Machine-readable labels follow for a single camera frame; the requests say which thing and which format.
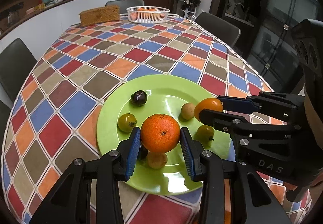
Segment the white fruit basket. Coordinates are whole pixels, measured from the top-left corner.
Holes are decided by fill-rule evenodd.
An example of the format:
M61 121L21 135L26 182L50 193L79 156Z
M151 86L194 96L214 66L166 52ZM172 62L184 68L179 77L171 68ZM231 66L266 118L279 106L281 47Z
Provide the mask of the white fruit basket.
M158 24L167 20L169 9L157 6L133 6L127 9L128 20L138 24Z

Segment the green plate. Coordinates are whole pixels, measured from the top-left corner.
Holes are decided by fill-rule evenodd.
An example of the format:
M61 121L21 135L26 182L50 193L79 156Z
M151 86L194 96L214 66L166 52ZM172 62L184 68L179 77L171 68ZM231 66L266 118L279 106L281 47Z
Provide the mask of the green plate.
M168 161L160 169L138 159L127 185L142 192L176 196L195 191L202 182L193 182L187 174L181 145L180 128L188 128L197 139L202 125L196 118L184 120L181 108L197 105L212 95L198 84L177 76L147 75L133 79L116 89L105 101L97 123L96 137L102 155L115 150L130 134L119 129L118 120L131 114L144 133L150 151L161 151Z

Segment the lone orange kumquat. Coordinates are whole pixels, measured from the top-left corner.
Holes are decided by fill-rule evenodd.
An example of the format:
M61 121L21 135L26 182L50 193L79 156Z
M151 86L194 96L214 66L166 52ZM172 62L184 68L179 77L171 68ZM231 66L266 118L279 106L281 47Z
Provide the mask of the lone orange kumquat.
M223 111L222 102L217 98L207 98L199 102L194 109L195 118L200 121L199 114L202 110L211 110L211 111Z

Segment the dark plum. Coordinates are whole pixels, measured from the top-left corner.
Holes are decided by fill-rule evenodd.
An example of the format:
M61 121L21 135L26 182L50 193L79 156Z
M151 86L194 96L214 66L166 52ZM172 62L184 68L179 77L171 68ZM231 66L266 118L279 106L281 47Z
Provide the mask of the dark plum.
M140 145L140 148L139 148L139 151L138 151L138 156L137 156L137 159L139 161L145 159L148 155L148 150L141 144Z
M131 95L130 101L134 106L143 106L147 102L147 93L143 90L138 90Z

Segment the black chair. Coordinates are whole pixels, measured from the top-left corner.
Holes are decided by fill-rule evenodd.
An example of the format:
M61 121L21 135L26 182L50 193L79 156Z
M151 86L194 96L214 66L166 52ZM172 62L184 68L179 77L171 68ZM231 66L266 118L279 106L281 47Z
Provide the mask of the black chair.
M36 64L37 60L20 38L1 53L1 85L12 102Z
M241 30L238 27L211 13L202 12L195 19L195 22L231 48L234 47L241 34Z
M11 109L0 101L0 145L3 144L4 133L10 116Z

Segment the green tomato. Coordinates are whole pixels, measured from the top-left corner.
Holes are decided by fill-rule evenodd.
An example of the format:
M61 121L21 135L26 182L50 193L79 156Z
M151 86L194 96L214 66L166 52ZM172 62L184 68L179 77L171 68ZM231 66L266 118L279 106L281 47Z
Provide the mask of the green tomato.
M197 130L197 139L202 142L214 140L214 129L208 125L201 125Z
M137 119L133 114L123 114L118 118L117 126L120 131L130 133L136 124Z

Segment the large orange mandarin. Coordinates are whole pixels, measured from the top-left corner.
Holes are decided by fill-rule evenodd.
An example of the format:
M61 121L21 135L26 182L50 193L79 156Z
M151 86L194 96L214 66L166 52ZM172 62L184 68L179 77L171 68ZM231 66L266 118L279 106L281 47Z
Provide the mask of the large orange mandarin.
M167 153L173 150L179 141L180 125L169 115L151 115L141 126L141 142L151 152Z

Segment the black chair far end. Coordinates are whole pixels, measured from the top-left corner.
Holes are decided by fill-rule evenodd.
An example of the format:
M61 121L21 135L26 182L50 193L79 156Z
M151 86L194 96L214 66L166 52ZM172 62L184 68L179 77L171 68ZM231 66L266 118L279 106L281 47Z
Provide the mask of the black chair far end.
M144 0L115 0L106 2L105 6L117 5L119 7L119 13L127 13L127 8L135 6L144 6Z

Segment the brown longan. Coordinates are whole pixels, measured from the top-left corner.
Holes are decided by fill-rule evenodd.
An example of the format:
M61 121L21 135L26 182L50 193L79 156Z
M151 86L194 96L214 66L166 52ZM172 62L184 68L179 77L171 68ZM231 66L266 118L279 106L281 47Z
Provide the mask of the brown longan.
M191 120L194 117L195 105L193 103L185 103L181 107L181 116L185 120Z
M161 169L168 162L168 157L165 153L149 152L147 155L148 166L152 169Z

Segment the shoe rack with shoes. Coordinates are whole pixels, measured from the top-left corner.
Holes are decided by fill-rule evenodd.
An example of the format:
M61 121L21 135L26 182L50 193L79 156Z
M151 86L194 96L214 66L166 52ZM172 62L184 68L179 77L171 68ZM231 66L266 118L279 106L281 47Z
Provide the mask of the shoe rack with shoes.
M181 4L181 10L184 13L183 17L195 20L197 18L197 8L201 4L201 0L177 0Z

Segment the black chair near left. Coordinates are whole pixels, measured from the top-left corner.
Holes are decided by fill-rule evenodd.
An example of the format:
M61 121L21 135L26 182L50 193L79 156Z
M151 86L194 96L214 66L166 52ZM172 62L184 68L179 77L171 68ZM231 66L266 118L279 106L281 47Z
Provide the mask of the black chair near left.
M3 144L4 133L10 116L11 109L0 101L0 145Z

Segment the black chair right side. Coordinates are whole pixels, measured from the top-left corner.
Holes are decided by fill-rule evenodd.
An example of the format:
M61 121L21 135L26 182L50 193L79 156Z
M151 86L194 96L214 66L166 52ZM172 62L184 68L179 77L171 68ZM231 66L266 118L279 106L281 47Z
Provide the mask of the black chair right side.
M234 47L241 34L241 30L238 27L211 13L202 12L195 19L195 22L231 48Z

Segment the glass sliding door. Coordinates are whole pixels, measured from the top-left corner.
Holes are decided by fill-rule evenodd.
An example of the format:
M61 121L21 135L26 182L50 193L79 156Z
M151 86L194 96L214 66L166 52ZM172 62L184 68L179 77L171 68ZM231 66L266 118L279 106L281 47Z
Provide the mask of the glass sliding door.
M247 62L276 92L291 93L303 77L291 29L302 20L322 20L317 0L267 0Z

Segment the colourful checked tablecloth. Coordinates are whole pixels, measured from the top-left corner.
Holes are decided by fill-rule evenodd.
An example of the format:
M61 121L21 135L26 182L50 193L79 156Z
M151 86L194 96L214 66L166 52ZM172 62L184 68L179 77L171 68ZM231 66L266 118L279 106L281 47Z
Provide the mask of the colourful checked tablecloth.
M191 81L204 98L271 91L267 80L202 27L172 15L162 24L71 26L42 53L19 90L2 146L4 201L28 223L76 158L96 159L96 124L107 98L145 75Z

